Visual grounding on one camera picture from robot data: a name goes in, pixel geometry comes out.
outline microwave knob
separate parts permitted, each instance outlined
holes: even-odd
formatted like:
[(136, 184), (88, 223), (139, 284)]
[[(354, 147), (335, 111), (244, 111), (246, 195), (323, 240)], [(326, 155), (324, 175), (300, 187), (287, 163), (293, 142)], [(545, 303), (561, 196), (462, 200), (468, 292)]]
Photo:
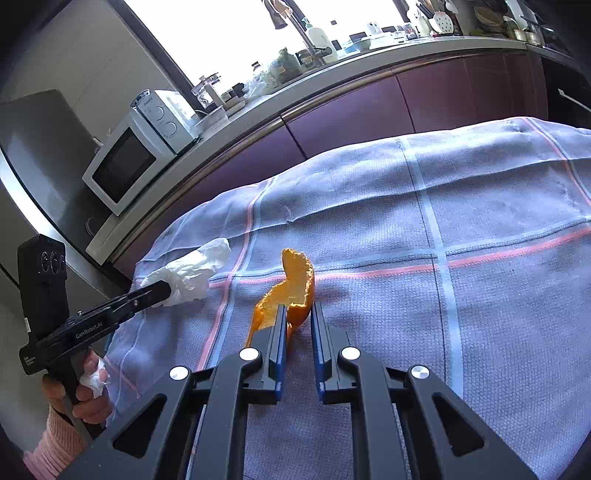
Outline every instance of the microwave knob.
[(164, 117), (164, 108), (158, 106), (154, 109), (154, 119), (155, 120), (162, 120)]
[(162, 134), (165, 137), (172, 137), (177, 132), (177, 124), (174, 122), (167, 122), (162, 126)]

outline orange peel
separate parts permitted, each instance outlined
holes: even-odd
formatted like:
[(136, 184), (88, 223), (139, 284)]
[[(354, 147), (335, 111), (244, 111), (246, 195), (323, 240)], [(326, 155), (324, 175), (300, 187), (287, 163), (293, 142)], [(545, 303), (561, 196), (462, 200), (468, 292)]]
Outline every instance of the orange peel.
[(287, 306), (287, 338), (306, 321), (314, 301), (314, 267), (301, 252), (284, 248), (281, 254), (285, 280), (274, 285), (252, 311), (246, 345), (257, 330), (275, 325), (277, 307)]

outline cabinet handle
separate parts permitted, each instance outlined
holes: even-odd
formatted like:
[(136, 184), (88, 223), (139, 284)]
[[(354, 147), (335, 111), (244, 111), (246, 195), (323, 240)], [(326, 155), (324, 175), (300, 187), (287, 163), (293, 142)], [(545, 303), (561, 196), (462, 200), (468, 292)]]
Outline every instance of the cabinet handle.
[(567, 94), (564, 92), (564, 90), (558, 89), (558, 94), (559, 94), (561, 97), (564, 97), (564, 98), (566, 98), (567, 100), (570, 100), (571, 102), (573, 102), (573, 103), (576, 103), (577, 105), (579, 105), (579, 106), (583, 107), (585, 110), (587, 110), (589, 113), (591, 113), (591, 108), (589, 108), (587, 105), (584, 105), (584, 104), (582, 104), (582, 103), (581, 103), (581, 102), (579, 102), (578, 100), (575, 100), (574, 98), (572, 98), (572, 97), (569, 97), (569, 96), (568, 96), (568, 95), (567, 95)]

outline window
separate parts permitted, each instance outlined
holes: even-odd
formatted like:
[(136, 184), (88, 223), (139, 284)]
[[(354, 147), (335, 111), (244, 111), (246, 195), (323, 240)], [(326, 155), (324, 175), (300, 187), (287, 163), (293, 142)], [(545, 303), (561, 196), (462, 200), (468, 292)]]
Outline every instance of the window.
[[(268, 63), (286, 47), (290, 53), (306, 45), (289, 23), (275, 30), (261, 0), (125, 0), (194, 85), (201, 76), (219, 72), (216, 89), (223, 92), (252, 75), (256, 61)], [(380, 26), (401, 25), (392, 0), (296, 0), (310, 22), (331, 40)]]

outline silver screw head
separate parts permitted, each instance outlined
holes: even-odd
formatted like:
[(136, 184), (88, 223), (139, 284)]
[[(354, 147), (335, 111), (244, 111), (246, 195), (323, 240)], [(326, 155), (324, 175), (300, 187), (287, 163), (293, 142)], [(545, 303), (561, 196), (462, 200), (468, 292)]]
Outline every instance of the silver screw head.
[(174, 367), (170, 371), (170, 378), (173, 380), (183, 380), (189, 375), (189, 370), (186, 367)]
[(243, 348), (242, 350), (240, 350), (240, 358), (242, 358), (246, 362), (254, 360), (257, 357), (258, 357), (258, 350), (256, 348), (248, 347), (248, 348)]
[(418, 378), (419, 380), (422, 380), (423, 378), (427, 378), (429, 376), (429, 369), (427, 367), (422, 366), (422, 365), (415, 365), (414, 367), (412, 367), (410, 369), (410, 374), (414, 378)]
[(340, 351), (340, 354), (347, 360), (357, 360), (361, 355), (361, 352), (354, 346), (346, 346)]

